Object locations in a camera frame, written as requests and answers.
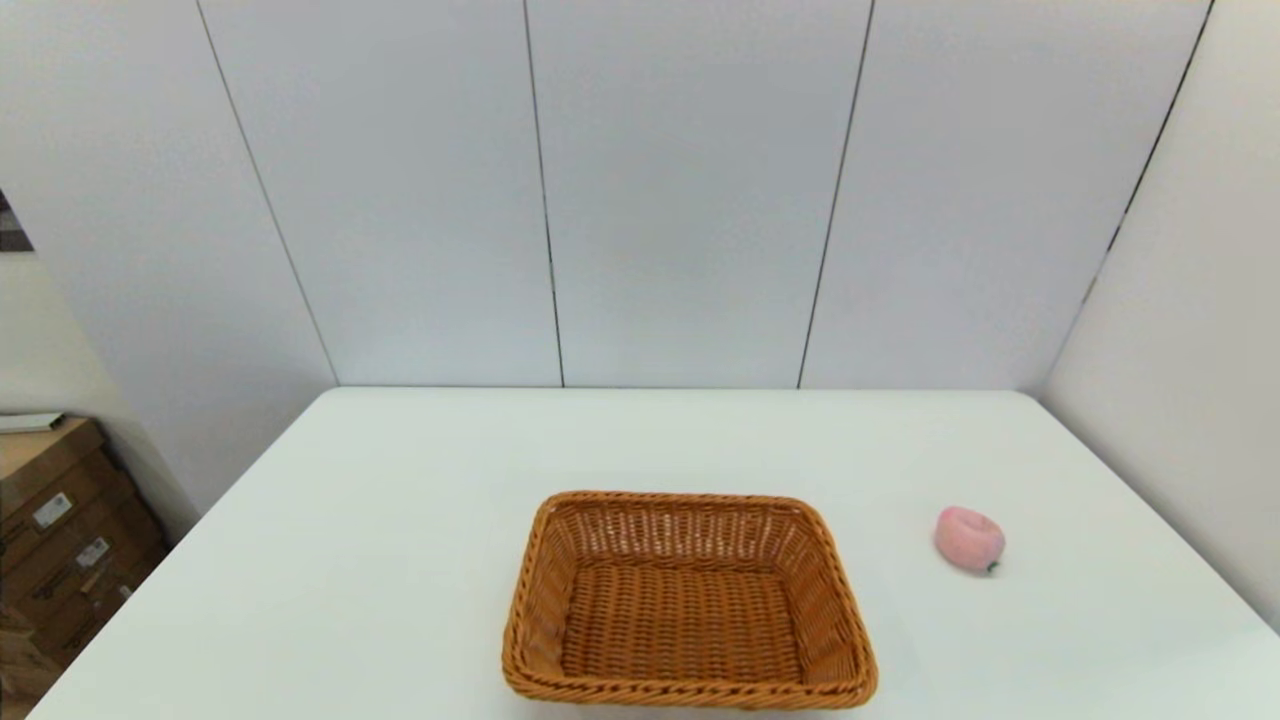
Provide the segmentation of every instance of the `wall seam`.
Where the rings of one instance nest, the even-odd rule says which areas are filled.
[[[298,286],[298,295],[302,296],[302,306],[307,310],[307,316],[311,318],[311,327],[315,328],[316,340],[320,342],[320,351],[324,352],[325,363],[329,365],[329,374],[333,375],[334,384],[340,386],[342,380],[338,378],[338,370],[333,365],[333,357],[329,355],[329,346],[324,342],[324,333],[320,332],[320,323],[316,322],[315,310],[311,309],[311,300],[307,297],[307,291],[302,287],[302,278],[298,277],[298,266],[293,261],[293,254],[289,252],[289,243],[284,240],[284,231],[280,229],[280,220],[275,217],[275,206],[271,204],[271,196],[266,192],[266,183],[262,182],[262,173],[257,168],[257,158],[253,156],[253,147],[248,142],[248,133],[244,132],[244,123],[241,122],[239,109],[236,108],[236,100],[232,97],[230,85],[227,83],[227,74],[223,72],[223,61],[218,56],[218,49],[214,46],[214,36],[209,31],[209,20],[205,19],[205,8],[201,5],[200,0],[195,0],[196,10],[200,13],[200,24],[205,28],[205,38],[209,41],[209,51],[214,55],[214,65],[218,67],[218,77],[223,82],[223,91],[227,94],[227,102],[232,108],[232,117],[236,118],[236,128],[241,133],[241,141],[244,142],[244,152],[248,154],[250,167],[253,168],[253,177],[257,178],[259,191],[262,193],[262,200],[266,202],[266,211],[271,217],[271,225],[275,227],[275,236],[280,241],[280,247],[284,250],[284,259],[289,263],[289,272],[293,273],[293,282]]]

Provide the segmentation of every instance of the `white surface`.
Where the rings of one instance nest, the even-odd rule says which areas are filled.
[[[1274,720],[1280,638],[1014,393],[343,388],[196,527],[31,720],[748,717],[526,701],[527,532],[579,488],[774,493],[826,518],[881,667],[814,717]],[[933,550],[988,512],[993,578]],[[797,717],[751,714],[750,717]]]
[[[1044,400],[1280,628],[1277,27],[1213,6]]]
[[[564,380],[795,387],[867,0],[530,0]]]
[[[49,430],[61,416],[61,413],[0,415],[0,434]]]
[[[0,255],[0,413],[50,409],[99,420],[170,538],[196,524],[200,514],[106,374],[44,264],[31,252]]]
[[[201,5],[338,379],[558,387],[520,0]]]
[[[879,0],[805,387],[1037,389],[1206,0]]]
[[[0,187],[197,510],[333,387],[196,5],[0,4]]]

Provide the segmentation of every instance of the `white wall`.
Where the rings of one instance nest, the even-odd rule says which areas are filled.
[[[335,384],[195,3],[0,3],[0,187],[200,511]]]
[[[338,380],[559,386],[521,1],[201,5]]]
[[[1213,6],[1044,404],[1280,626],[1280,3]]]
[[[1036,391],[1207,0],[877,0],[804,366]]]
[[[0,413],[97,418],[147,503],[177,541],[200,519],[31,252],[0,255]]]

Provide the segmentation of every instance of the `label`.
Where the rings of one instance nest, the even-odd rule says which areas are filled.
[[[40,510],[32,512],[31,519],[35,520],[37,525],[40,525],[41,530],[44,530],[49,528],[49,525],[56,523],[58,519],[65,515],[67,511],[70,509],[72,509],[70,498],[67,497],[65,492],[60,492],[55,495],[52,500],[41,505]]]
[[[111,550],[111,544],[106,542],[106,538],[97,538],[96,541],[88,543],[88,547],[81,551],[76,556],[76,562],[81,568],[92,568],[99,560],[106,555],[106,551]]]

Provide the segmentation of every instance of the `basket rim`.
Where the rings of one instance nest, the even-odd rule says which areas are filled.
[[[541,538],[552,515],[559,507],[599,502],[650,502],[654,505],[724,505],[785,507],[801,514],[814,530],[814,539],[822,546],[827,570],[837,580],[841,609],[854,626],[854,634],[863,639],[868,662],[858,669],[855,678],[826,683],[746,683],[712,679],[648,680],[639,678],[570,678],[534,671],[525,659],[520,642],[520,628],[530,593],[534,561],[541,548]],[[511,614],[503,632],[503,675],[508,684],[526,697],[535,700],[562,700],[570,702],[609,702],[628,705],[742,705],[758,708],[846,708],[864,703],[876,692],[879,673],[867,629],[849,579],[836,552],[836,542],[822,515],[806,502],[782,496],[669,493],[627,491],[568,491],[556,493],[538,507],[529,544],[521,562]]]

